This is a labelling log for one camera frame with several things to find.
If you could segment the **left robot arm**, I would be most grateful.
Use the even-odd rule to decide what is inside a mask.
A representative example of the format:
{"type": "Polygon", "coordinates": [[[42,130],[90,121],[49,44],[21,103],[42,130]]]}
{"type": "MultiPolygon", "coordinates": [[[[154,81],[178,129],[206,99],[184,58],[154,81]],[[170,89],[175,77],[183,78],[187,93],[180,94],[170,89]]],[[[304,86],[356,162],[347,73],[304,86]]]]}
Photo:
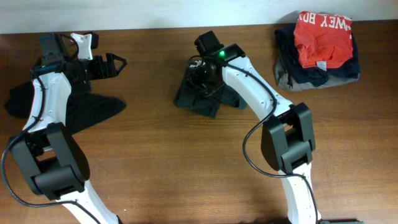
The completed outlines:
{"type": "Polygon", "coordinates": [[[80,223],[120,223],[90,182],[88,160],[66,127],[67,103],[72,93],[90,90],[92,80],[113,78],[120,74],[114,62],[126,66],[126,59],[107,53],[93,55],[98,34],[86,32],[53,33],[40,37],[42,56],[30,70],[34,97],[23,130],[9,141],[1,158],[1,174],[11,196],[32,208],[63,205],[80,223]],[[76,50],[70,55],[65,39],[76,50]],[[13,155],[27,185],[47,203],[29,203],[21,199],[5,176],[7,154],[13,155]]]}

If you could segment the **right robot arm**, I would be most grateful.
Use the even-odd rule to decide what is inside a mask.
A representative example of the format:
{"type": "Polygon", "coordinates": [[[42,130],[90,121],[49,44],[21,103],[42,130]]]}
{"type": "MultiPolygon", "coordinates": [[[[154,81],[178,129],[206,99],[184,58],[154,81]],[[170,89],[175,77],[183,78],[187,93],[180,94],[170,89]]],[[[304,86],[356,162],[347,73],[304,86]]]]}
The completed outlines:
{"type": "Polygon", "coordinates": [[[214,90],[217,84],[225,84],[258,117],[259,122],[243,139],[243,154],[256,171],[282,181],[289,222],[320,223],[311,181],[315,135],[308,106],[295,105],[276,92],[237,44],[221,44],[213,31],[199,35],[194,44],[201,58],[193,68],[200,77],[196,86],[214,90]],[[274,174],[260,169],[248,156],[246,144],[258,129],[262,131],[262,155],[274,174]]]}

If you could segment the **dark green t-shirt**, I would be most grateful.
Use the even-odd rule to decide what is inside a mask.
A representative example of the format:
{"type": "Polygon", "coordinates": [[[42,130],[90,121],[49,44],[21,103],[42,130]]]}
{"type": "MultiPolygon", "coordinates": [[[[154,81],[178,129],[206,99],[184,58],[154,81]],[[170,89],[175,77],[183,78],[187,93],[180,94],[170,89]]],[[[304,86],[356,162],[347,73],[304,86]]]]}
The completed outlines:
{"type": "Polygon", "coordinates": [[[197,114],[215,118],[222,104],[245,110],[248,104],[226,83],[207,88],[198,84],[199,71],[186,68],[183,80],[174,98],[174,105],[197,114]]]}

